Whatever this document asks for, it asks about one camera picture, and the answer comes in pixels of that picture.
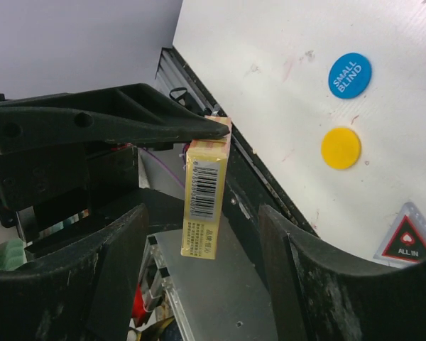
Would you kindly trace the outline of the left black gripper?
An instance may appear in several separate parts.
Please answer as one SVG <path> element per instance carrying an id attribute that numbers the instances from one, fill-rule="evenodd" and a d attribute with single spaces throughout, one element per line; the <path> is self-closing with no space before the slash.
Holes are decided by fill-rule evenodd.
<path id="1" fill-rule="evenodd" d="M 143 83 L 0 102 L 1 220 L 32 242 L 137 189 L 134 146 L 228 133 Z"/>

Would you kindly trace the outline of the red playing card deck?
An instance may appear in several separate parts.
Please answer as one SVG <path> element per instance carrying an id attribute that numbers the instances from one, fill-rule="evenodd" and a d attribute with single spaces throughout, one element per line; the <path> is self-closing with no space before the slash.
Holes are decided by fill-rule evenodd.
<path id="1" fill-rule="evenodd" d="M 219 140 L 194 140 L 185 158 L 185 206 L 180 254 L 216 258 L 231 134 Z"/>

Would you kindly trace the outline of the yellow round button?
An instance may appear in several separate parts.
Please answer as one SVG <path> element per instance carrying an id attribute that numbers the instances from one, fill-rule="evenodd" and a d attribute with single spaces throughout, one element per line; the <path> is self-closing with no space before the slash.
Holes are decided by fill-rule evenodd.
<path id="1" fill-rule="evenodd" d="M 346 170 L 359 160 L 361 140 L 350 128 L 333 128 L 322 139 L 321 154 L 330 168 Z"/>

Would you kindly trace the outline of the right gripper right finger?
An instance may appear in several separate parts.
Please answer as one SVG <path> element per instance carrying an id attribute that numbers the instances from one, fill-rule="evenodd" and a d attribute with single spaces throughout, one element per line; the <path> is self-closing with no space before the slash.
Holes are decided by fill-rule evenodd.
<path id="1" fill-rule="evenodd" d="M 361 259 L 259 210 L 279 340 L 426 340 L 426 260 L 403 269 Z"/>

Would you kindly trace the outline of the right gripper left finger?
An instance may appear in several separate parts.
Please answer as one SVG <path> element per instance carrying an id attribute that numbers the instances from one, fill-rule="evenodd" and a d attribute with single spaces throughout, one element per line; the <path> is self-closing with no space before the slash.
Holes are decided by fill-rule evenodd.
<path id="1" fill-rule="evenodd" d="M 0 271 L 0 340 L 125 340 L 148 222 L 139 205 L 77 242 Z"/>

